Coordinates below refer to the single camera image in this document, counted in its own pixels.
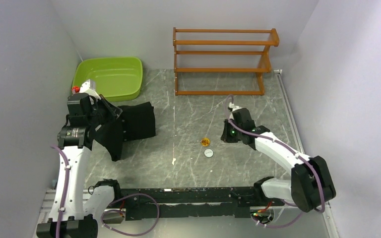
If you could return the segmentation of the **orange round brooch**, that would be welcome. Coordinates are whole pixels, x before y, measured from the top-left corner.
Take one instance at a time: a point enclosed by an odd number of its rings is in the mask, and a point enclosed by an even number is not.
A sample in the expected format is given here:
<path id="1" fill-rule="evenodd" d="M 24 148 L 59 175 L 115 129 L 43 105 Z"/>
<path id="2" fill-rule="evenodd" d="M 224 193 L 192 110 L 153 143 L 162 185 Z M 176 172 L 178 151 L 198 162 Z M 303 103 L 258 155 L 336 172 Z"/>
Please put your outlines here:
<path id="1" fill-rule="evenodd" d="M 200 143 L 203 147 L 207 147 L 210 145 L 210 140 L 208 138 L 204 137 L 201 139 Z"/>

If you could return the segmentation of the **white round brooch back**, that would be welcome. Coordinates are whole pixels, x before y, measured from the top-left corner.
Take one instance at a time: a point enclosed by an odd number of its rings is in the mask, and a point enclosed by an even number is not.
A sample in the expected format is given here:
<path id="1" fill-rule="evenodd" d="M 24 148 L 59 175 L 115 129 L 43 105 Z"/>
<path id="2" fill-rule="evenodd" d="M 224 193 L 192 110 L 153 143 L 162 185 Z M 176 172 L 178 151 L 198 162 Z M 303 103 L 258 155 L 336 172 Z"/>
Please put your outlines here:
<path id="1" fill-rule="evenodd" d="M 211 158 L 213 156 L 213 151 L 211 149 L 206 149 L 204 151 L 204 156 L 207 157 L 207 158 Z"/>

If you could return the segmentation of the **black button shirt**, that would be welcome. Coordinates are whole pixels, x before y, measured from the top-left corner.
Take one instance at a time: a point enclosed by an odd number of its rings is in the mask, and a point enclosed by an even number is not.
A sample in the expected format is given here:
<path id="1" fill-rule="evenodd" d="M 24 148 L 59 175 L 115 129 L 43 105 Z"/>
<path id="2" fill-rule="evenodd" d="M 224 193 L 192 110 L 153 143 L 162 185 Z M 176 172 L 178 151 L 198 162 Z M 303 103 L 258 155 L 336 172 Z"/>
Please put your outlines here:
<path id="1" fill-rule="evenodd" d="M 122 113 L 113 122 L 101 126 L 95 140 L 107 149 L 113 162 L 122 159 L 123 143 L 156 136 L 154 107 L 150 102 L 120 106 Z"/>

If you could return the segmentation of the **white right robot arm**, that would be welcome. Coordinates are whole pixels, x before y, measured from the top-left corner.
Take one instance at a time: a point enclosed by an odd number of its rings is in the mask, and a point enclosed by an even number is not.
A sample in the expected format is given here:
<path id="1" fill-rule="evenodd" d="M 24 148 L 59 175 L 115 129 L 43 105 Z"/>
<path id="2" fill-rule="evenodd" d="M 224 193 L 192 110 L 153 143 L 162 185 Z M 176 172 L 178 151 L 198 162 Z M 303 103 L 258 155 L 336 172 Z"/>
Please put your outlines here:
<path id="1" fill-rule="evenodd" d="M 290 179 L 265 177 L 254 184 L 253 199 L 264 206 L 271 199 L 291 201 L 303 212 L 323 209 L 336 197 L 336 189 L 325 159 L 306 155 L 275 136 L 268 128 L 256 126 L 248 109 L 228 106 L 221 140 L 258 151 L 289 173 Z"/>

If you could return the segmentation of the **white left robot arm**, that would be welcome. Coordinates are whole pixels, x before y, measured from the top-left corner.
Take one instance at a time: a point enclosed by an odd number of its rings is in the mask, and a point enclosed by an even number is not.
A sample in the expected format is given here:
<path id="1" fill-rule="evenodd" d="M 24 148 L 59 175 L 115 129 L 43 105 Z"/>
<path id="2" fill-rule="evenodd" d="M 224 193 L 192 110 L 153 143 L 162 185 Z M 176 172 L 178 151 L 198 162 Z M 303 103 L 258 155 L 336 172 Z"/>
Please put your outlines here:
<path id="1" fill-rule="evenodd" d="M 88 93 L 69 96 L 67 108 L 53 147 L 60 157 L 55 198 L 47 220 L 36 227 L 39 238 L 95 238 L 106 206 L 116 208 L 122 202 L 122 194 L 110 185 L 83 201 L 85 171 L 97 128 L 115 122 L 122 111 L 103 95 Z"/>

